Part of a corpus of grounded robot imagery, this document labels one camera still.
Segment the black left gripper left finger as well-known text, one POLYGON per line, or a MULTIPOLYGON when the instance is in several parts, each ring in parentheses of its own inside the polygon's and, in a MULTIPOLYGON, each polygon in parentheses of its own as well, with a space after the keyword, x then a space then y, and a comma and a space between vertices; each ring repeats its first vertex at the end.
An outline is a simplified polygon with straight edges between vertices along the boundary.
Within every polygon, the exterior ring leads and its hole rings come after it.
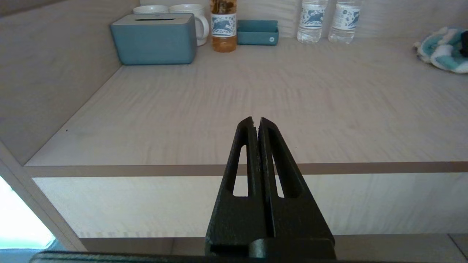
POLYGON ((206 256, 262 256, 258 251, 268 234, 264 175, 253 118, 236 127, 224 175, 206 231, 206 256), (248 195, 234 195, 241 149, 247 151, 248 195))

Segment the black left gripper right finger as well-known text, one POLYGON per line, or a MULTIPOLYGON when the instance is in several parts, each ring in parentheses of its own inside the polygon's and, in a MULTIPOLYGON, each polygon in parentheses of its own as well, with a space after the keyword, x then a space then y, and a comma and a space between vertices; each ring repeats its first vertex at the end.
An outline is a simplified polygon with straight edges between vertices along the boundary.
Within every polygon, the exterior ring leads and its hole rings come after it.
POLYGON ((258 139, 267 229, 258 255, 334 256, 334 236, 279 128, 261 118, 258 139))

